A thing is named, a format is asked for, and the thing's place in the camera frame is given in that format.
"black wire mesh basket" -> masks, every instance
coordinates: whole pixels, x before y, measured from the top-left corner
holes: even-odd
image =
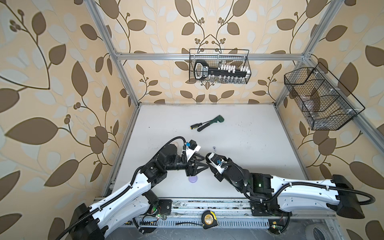
[[[327,73],[337,80],[337,87],[328,82],[325,77]],[[349,89],[321,63],[314,68],[304,67],[286,73],[284,84],[311,130],[339,130],[365,109]],[[349,103],[351,100],[359,107],[353,107]]]
[[[191,48],[189,79],[201,83],[247,84],[252,75],[248,53],[249,50],[243,49]]]

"tape measure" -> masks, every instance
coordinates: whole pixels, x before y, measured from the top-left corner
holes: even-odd
[[[201,216],[201,222],[203,223],[204,229],[208,229],[218,225],[216,215],[210,210],[203,212],[203,215]]]

